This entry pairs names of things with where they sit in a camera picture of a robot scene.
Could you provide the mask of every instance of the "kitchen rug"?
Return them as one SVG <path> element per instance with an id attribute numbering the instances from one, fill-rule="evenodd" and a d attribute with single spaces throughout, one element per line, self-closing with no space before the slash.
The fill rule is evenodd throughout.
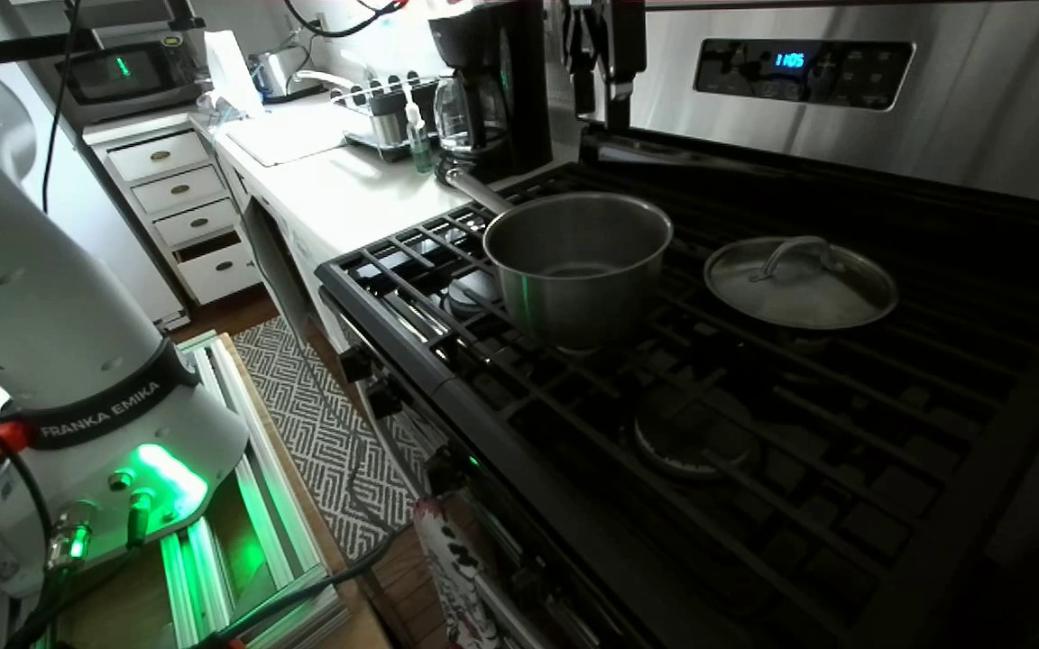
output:
<path id="1" fill-rule="evenodd" d="M 330 518 L 340 553 L 359 560 L 379 545 L 388 531 L 379 531 L 370 513 L 388 525 L 403 525 L 411 513 L 403 472 L 374 441 L 373 425 L 359 417 L 318 356 L 310 348 L 300 352 L 285 321 L 276 318 L 239 330 L 236 348 L 289 442 L 295 472 Z"/>

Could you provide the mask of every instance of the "pot lid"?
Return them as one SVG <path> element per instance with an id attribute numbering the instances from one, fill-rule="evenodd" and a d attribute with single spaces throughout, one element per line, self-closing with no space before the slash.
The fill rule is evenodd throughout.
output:
<path id="1" fill-rule="evenodd" d="M 722 244 L 704 283 L 747 318 L 803 330 L 864 328 L 899 301 L 893 274 L 816 234 Z"/>

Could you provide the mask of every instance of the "stainless steel pot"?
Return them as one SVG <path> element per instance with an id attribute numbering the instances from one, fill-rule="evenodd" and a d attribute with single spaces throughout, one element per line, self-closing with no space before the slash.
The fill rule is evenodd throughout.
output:
<path id="1" fill-rule="evenodd" d="M 794 330 L 866 328 L 899 301 L 883 265 L 816 234 L 722 244 L 704 262 L 704 283 L 734 311 Z"/>
<path id="2" fill-rule="evenodd" d="M 500 211 L 485 253 L 518 328 L 562 348 L 610 348 L 644 330 L 671 241 L 665 209 L 610 192 L 509 205 L 461 169 L 448 179 Z"/>

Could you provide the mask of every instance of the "cabinet drawer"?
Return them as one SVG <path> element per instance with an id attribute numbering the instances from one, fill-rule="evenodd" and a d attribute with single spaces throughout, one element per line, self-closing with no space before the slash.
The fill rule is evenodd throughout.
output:
<path id="1" fill-rule="evenodd" d="M 156 220 L 159 238 L 166 241 L 166 249 L 181 249 L 202 238 L 215 238 L 219 232 L 236 228 L 236 205 L 230 201 L 215 201 L 192 211 L 177 211 L 166 220 Z"/>
<path id="2" fill-rule="evenodd" d="M 196 258 L 181 258 L 177 265 L 196 301 L 215 301 L 248 283 L 259 283 L 259 269 L 247 241 L 202 253 Z"/>
<path id="3" fill-rule="evenodd" d="M 189 205 L 215 201 L 224 193 L 229 186 L 211 166 L 134 186 L 134 201 L 144 215 L 181 211 Z"/>
<path id="4" fill-rule="evenodd" d="M 139 179 L 177 174 L 177 169 L 202 166 L 202 162 L 207 162 L 207 149 L 199 134 L 177 134 L 177 138 L 111 151 L 111 169 L 123 184 L 139 184 Z"/>

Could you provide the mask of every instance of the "coffee maker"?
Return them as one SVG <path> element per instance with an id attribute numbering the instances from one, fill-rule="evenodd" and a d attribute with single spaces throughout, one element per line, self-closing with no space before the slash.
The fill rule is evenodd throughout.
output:
<path id="1" fill-rule="evenodd" d="M 442 160 L 480 179 L 548 162 L 543 5 L 429 0 L 448 79 L 433 95 Z"/>

